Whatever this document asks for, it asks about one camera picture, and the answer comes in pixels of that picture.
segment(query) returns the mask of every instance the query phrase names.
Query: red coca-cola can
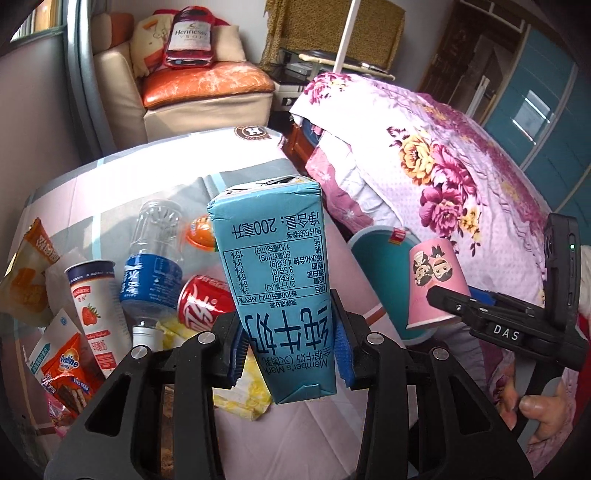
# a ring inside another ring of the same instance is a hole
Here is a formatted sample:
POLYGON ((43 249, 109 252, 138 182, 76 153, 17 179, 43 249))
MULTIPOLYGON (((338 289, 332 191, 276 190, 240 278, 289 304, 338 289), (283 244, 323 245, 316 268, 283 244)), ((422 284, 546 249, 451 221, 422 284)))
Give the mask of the red coca-cola can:
POLYGON ((190 278, 178 298, 178 320, 196 332, 211 330, 219 315, 234 310, 228 284, 207 275, 190 278))

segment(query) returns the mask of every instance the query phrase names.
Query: blue bottle label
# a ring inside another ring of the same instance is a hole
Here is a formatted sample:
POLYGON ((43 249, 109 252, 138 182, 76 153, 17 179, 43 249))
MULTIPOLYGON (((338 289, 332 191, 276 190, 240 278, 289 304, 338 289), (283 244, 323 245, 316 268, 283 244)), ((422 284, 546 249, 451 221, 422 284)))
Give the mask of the blue bottle label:
POLYGON ((183 271, 172 260, 152 254, 129 257, 121 284, 120 301, 143 300, 176 309, 183 271))

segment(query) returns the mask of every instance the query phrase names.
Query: nutrition facts table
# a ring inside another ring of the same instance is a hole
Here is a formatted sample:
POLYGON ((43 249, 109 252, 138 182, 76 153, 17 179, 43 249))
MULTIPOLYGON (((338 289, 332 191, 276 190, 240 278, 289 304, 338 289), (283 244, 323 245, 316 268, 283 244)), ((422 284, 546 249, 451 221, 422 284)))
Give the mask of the nutrition facts table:
POLYGON ((291 306, 327 290, 320 229, 300 232, 282 242, 222 252, 239 305, 291 306))

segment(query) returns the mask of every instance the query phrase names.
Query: beige leather armchair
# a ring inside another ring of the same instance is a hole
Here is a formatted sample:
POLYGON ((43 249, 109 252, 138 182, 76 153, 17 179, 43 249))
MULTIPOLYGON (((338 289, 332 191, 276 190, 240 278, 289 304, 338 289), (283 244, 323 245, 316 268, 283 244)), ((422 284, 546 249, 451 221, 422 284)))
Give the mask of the beige leather armchair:
POLYGON ((272 80, 246 63, 218 62, 209 70, 161 70, 134 78, 129 14, 100 14, 91 22, 96 80, 113 139, 125 150, 190 132, 266 125, 272 80))

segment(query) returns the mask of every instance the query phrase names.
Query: strawberry picture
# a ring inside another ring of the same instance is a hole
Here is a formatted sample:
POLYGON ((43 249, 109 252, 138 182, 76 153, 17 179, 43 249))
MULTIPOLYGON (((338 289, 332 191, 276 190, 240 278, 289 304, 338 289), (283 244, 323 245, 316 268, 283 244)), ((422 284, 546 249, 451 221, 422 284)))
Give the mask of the strawberry picture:
POLYGON ((84 325, 95 325, 96 320, 100 318, 100 315, 96 311, 96 308, 91 306, 90 303, 87 307, 82 308, 82 323, 84 325))

